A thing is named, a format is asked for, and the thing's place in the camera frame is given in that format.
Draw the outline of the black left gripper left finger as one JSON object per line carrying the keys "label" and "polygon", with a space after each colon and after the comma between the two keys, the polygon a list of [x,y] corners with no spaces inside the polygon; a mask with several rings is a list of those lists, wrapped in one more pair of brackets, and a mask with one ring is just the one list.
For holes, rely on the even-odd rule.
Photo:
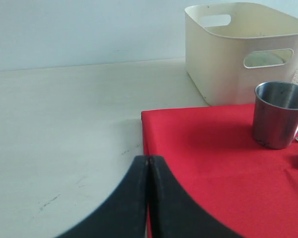
{"label": "black left gripper left finger", "polygon": [[147,156],[136,156],[127,173],[90,215],[60,238],[143,238],[147,220]]}

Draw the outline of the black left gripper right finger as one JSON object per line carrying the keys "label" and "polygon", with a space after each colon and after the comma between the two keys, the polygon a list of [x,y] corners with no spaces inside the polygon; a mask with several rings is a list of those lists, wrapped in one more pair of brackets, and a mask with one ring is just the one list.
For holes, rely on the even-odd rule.
{"label": "black left gripper right finger", "polygon": [[149,156],[149,238],[240,238],[183,189],[164,158]]}

